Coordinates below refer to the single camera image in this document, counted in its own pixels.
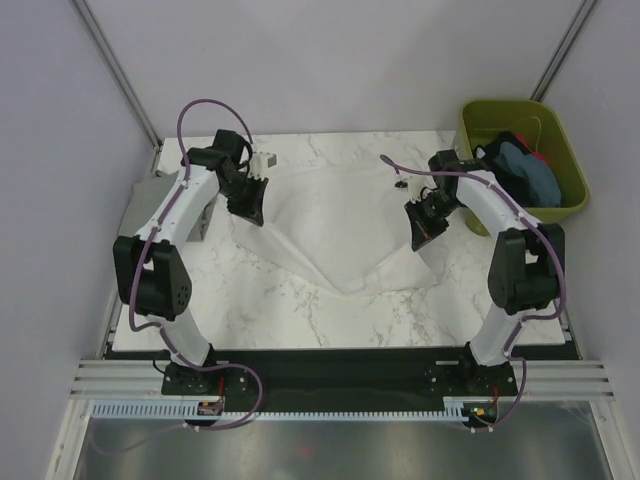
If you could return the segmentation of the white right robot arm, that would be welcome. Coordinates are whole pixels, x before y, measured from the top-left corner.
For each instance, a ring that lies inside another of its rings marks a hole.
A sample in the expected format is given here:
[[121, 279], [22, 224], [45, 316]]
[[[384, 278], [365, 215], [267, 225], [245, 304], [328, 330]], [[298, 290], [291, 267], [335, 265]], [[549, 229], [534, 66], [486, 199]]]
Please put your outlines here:
[[566, 300], [564, 230], [529, 214], [493, 172], [477, 161], [459, 159], [453, 150], [437, 152], [421, 174], [433, 177], [435, 187], [413, 180], [405, 204], [413, 251], [425, 257], [426, 246], [446, 231], [448, 217], [462, 207], [494, 240], [487, 278], [492, 305], [468, 344], [473, 359], [457, 371], [465, 391], [481, 393], [494, 381], [492, 367], [510, 358], [525, 322], [560, 315]]

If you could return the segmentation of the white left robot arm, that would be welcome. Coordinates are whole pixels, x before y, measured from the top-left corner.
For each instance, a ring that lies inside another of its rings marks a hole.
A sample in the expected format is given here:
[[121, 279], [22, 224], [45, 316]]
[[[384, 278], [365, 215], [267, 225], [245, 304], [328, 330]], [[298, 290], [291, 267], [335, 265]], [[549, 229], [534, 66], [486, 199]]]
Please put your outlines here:
[[198, 393], [215, 389], [220, 371], [208, 362], [213, 347], [189, 309], [193, 286], [181, 249], [202, 211], [220, 196], [232, 215], [263, 226], [267, 171], [276, 163], [275, 154], [254, 150], [239, 133], [219, 130], [210, 146], [183, 152], [173, 184], [150, 218], [113, 244], [130, 329], [158, 330], [173, 362], [187, 367], [185, 382]]

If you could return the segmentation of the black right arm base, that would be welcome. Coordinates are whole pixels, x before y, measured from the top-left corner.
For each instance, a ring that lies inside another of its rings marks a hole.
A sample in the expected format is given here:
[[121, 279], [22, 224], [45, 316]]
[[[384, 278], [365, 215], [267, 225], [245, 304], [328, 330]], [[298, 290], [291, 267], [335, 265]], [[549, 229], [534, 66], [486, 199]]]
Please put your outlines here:
[[518, 387], [511, 364], [503, 360], [495, 366], [480, 365], [467, 347], [438, 350], [426, 362], [427, 390], [438, 397], [515, 396]]

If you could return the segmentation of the white t-shirt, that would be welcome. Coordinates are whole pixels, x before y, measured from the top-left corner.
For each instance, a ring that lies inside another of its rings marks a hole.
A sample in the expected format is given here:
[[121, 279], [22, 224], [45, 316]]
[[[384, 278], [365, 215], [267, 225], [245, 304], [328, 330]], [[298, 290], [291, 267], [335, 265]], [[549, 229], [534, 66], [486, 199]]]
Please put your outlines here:
[[441, 245], [426, 258], [411, 248], [394, 171], [381, 162], [278, 167], [270, 175], [261, 227], [233, 221], [234, 241], [311, 283], [344, 296], [431, 288], [445, 273]]

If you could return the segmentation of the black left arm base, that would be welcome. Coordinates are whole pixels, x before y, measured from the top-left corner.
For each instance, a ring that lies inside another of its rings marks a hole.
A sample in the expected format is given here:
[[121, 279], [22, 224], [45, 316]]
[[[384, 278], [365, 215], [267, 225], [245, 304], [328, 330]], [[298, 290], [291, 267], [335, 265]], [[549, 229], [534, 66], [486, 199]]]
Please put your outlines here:
[[153, 368], [163, 376], [161, 393], [165, 396], [245, 396], [255, 381], [245, 369], [224, 368], [200, 372], [170, 361], [161, 367], [157, 361], [168, 359], [169, 352], [159, 352], [152, 360]]

